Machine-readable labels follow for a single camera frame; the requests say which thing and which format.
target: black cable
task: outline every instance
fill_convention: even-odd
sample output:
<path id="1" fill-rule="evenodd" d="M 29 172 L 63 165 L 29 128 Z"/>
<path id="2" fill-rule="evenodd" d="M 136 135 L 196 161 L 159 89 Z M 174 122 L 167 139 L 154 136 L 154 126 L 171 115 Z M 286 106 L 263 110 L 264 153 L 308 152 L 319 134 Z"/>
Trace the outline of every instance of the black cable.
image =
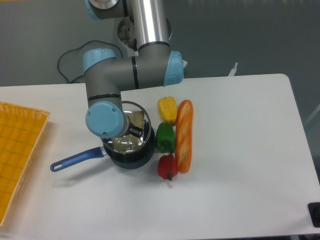
<path id="1" fill-rule="evenodd" d="M 90 44 L 90 43 L 100 43 L 100 44 L 107 44 L 107 45 L 111 45 L 115 48 L 117 48 L 121 54 L 121 58 L 124 57 L 120 47 L 118 47 L 117 45 L 113 44 L 113 43 L 110 43 L 110 42 L 106 42 L 106 41 L 100 41 L 100 40 L 91 40 L 91 41 L 88 41 L 86 42 L 85 44 L 83 44 L 82 46 L 78 47 L 78 48 L 75 48 L 75 49 L 72 49 L 72 50 L 69 50 L 69 51 L 66 51 L 64 54 L 61 55 L 61 57 L 59 58 L 58 60 L 58 63 L 57 63 L 57 69 L 58 69 L 58 72 L 62 75 L 62 77 L 64 77 L 64 79 L 68 82 L 68 84 L 73 84 L 73 83 L 79 83 L 77 82 L 76 80 L 78 80 L 79 78 L 81 78 L 83 75 L 80 75 L 80 76 L 77 76 L 75 79 L 73 79 L 72 81 L 69 81 L 69 79 L 60 71 L 60 68 L 59 68 L 59 63 L 60 63 L 60 60 L 63 58 L 64 55 L 70 53 L 70 52 L 73 52 L 73 51 L 77 51 L 77 50 L 80 50 L 82 49 L 83 47 L 85 47 L 86 45 Z"/>

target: gray wall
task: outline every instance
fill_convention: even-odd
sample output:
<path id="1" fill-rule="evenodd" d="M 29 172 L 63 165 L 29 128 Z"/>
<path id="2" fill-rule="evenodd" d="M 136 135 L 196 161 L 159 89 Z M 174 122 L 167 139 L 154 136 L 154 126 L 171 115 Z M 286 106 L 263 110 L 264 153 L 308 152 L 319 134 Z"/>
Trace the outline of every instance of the gray wall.
<path id="1" fill-rule="evenodd" d="M 166 0 L 171 47 L 188 61 L 187 78 L 286 74 L 302 121 L 320 103 L 320 0 Z M 90 40 L 119 45 L 121 19 L 95 21 L 83 0 L 0 2 L 0 86 L 62 84 L 57 61 Z M 82 55 L 68 55 L 61 70 L 82 74 Z M 320 173 L 320 117 L 306 128 Z"/>

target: blue pan handle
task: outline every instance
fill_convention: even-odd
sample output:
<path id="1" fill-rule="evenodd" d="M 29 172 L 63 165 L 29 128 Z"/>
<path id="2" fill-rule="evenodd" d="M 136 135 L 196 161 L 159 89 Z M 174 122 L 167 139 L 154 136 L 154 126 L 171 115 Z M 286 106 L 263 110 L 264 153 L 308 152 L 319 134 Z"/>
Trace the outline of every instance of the blue pan handle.
<path id="1" fill-rule="evenodd" d="M 106 154 L 107 153 L 106 153 L 104 147 L 98 146 L 98 147 L 89 149 L 87 151 L 80 152 L 76 155 L 67 157 L 63 160 L 57 161 L 57 162 L 51 164 L 50 169 L 52 172 L 58 172 L 62 169 L 68 168 L 72 165 L 81 163 L 81 162 L 88 160 L 88 159 L 103 158 L 104 155 L 106 155 Z"/>

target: red bell pepper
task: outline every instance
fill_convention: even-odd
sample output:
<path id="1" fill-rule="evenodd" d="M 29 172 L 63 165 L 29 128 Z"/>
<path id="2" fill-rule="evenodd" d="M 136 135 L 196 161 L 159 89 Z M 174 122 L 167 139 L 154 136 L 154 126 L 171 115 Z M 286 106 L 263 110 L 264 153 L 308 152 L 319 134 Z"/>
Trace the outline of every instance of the red bell pepper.
<path id="1" fill-rule="evenodd" d="M 163 179 L 172 180 L 178 174 L 177 163 L 172 154 L 160 157 L 158 162 L 158 174 Z"/>

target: yellow bell pepper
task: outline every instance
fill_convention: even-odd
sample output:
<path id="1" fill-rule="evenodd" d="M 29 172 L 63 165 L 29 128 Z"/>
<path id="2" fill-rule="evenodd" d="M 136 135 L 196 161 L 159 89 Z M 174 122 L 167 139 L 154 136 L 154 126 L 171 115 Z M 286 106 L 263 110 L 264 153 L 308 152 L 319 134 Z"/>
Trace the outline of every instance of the yellow bell pepper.
<path id="1" fill-rule="evenodd" d="M 158 100 L 158 110 L 164 123 L 175 123 L 178 110 L 176 100 L 173 96 L 160 98 Z"/>

